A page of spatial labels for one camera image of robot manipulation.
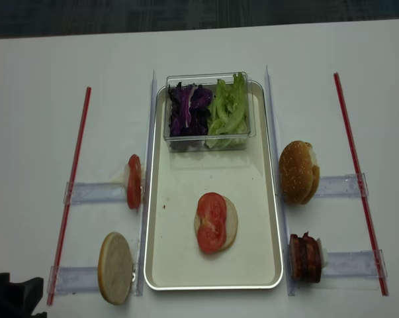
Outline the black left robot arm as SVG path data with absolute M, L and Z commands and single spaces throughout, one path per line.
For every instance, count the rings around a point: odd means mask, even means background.
M 47 317 L 47 312 L 33 311 L 43 297 L 44 279 L 35 277 L 12 283 L 10 273 L 0 273 L 0 317 Z

